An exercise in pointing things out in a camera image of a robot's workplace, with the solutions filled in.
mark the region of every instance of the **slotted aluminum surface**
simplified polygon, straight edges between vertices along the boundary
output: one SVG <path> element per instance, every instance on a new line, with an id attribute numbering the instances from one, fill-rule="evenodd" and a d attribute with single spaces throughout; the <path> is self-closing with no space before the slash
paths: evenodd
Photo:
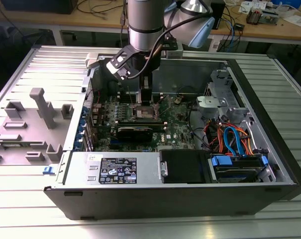
<path id="1" fill-rule="evenodd" d="M 86 54 L 106 51 L 113 54 L 116 49 L 42 47 L 29 56 L 29 61 L 22 66 L 25 70 L 20 72 L 20 75 L 26 76 L 27 73 L 37 71 L 42 73 L 41 77 L 44 77 L 44 71 L 67 76 L 71 74 L 73 75 L 71 78 L 53 81 L 55 87 L 62 86 L 70 90 L 67 87 L 80 86 L 80 79 L 77 77 L 78 74 L 85 73 Z M 224 53 L 195 54 L 216 58 Z M 301 96 L 297 93 L 297 87 L 292 86 L 291 80 L 284 76 L 282 69 L 265 55 L 226 54 L 224 57 L 237 59 L 301 166 Z M 29 75 L 29 78 L 18 80 L 24 84 L 12 84 L 12 88 L 16 89 L 13 94 L 17 91 L 27 94 L 27 88 L 22 86 L 53 84 L 50 80 L 45 78 L 45 81 L 41 81 L 39 78 L 34 78 L 34 75 Z M 50 100 L 60 104 L 59 100 L 54 98 L 53 89 L 50 93 L 52 93 Z M 69 100 L 76 100 L 76 95 Z M 301 195 L 291 201 L 273 203 L 254 216 L 71 221 L 42 192 L 44 185 L 49 185 L 55 180 L 54 176 L 42 176 L 42 171 L 43 166 L 0 166 L 0 238 L 301 238 Z"/>

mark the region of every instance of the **white cable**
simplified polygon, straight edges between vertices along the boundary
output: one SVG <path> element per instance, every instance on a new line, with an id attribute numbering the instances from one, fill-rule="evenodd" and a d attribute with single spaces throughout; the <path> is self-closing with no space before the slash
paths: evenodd
<path id="1" fill-rule="evenodd" d="M 227 6 L 237 6 L 236 0 L 223 0 Z"/>

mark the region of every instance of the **power supply label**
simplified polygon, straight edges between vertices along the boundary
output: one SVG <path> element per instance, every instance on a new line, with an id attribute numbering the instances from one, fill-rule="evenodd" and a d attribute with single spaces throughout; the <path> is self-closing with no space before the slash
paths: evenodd
<path id="1" fill-rule="evenodd" d="M 137 158 L 102 158 L 101 184 L 137 183 Z"/>

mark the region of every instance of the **wooden table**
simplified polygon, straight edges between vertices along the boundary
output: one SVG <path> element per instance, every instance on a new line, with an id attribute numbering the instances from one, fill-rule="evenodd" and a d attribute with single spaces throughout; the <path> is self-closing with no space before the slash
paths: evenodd
<path id="1" fill-rule="evenodd" d="M 91 0 L 91 5 L 106 4 L 106 0 Z M 99 6 L 95 10 L 102 11 L 122 5 L 122 0 L 115 0 L 106 6 Z M 75 9 L 72 14 L 56 14 L 42 12 L 7 11 L 0 3 L 5 15 L 16 27 L 52 30 L 56 45 L 64 45 L 62 30 L 91 31 L 91 32 L 120 32 L 120 15 L 122 8 L 118 7 L 107 12 L 104 20 L 92 14 L 83 13 Z M 88 2 L 80 6 L 83 11 L 90 11 Z M 0 12 L 0 26 L 12 26 Z"/>
<path id="2" fill-rule="evenodd" d="M 238 12 L 240 8 L 239 6 L 228 8 L 231 16 L 235 19 L 235 22 L 245 25 L 241 40 L 301 45 L 301 26 L 296 26 L 281 18 L 279 19 L 277 25 L 251 25 L 246 23 L 247 15 Z M 214 34 L 214 36 L 210 45 L 210 51 L 217 49 L 220 40 L 225 39 L 230 33 L 226 24 L 227 23 L 225 21 L 222 21 L 218 30 L 211 31 L 211 34 Z"/>
<path id="3" fill-rule="evenodd" d="M 91 0 L 91 5 L 103 4 L 104 0 Z M 97 10 L 105 10 L 111 7 L 122 5 L 122 0 L 116 0 L 107 6 L 100 6 Z M 39 13 L 39 12 L 18 12 L 7 11 L 0 5 L 5 15 L 17 26 L 25 28 L 49 29 L 52 30 L 57 45 L 64 45 L 62 30 L 91 31 L 91 32 L 120 32 L 120 15 L 122 8 L 116 8 L 107 12 L 107 19 L 104 20 L 92 14 L 74 10 L 70 15 Z M 81 10 L 89 11 L 88 3 L 80 6 Z M 231 15 L 237 23 L 245 25 L 241 40 L 271 42 L 284 44 L 301 44 L 301 27 L 279 19 L 277 25 L 250 25 L 246 23 L 246 14 L 238 14 L 239 7 L 229 7 Z M 11 26 L 11 24 L 0 13 L 0 26 Z M 222 39 L 229 34 L 229 29 L 224 21 L 221 22 L 218 30 L 212 30 L 209 38 L 212 38 L 209 51 L 216 51 Z"/>

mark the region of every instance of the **floor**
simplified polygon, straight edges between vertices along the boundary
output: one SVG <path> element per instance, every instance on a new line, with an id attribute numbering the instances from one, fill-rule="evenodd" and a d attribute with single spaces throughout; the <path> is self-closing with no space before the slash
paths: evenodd
<path id="1" fill-rule="evenodd" d="M 34 29 L 21 29 L 23 35 L 37 32 Z M 119 47 L 119 34 L 116 33 L 96 33 L 96 42 L 92 41 L 90 32 L 75 32 L 77 40 L 73 40 L 72 36 L 65 35 L 64 40 L 68 46 L 98 46 L 98 47 Z M 123 35 L 123 43 L 127 44 L 127 36 Z M 54 40 L 47 34 L 46 37 L 32 37 L 25 43 L 16 29 L 10 29 L 10 37 L 4 39 L 0 36 L 0 91 L 6 84 L 10 76 L 19 66 L 20 62 L 28 53 L 32 44 L 55 45 Z M 200 48 L 201 51 L 207 51 L 210 40 Z M 231 52 L 239 53 L 264 53 L 267 50 L 267 43 L 240 42 L 238 47 L 234 47 Z M 267 50 L 268 54 L 274 55 L 290 72 L 293 72 L 295 65 L 301 63 L 301 46 L 295 50 L 294 45 L 288 44 L 271 44 Z M 294 75 L 296 81 L 301 85 L 301 68 Z"/>

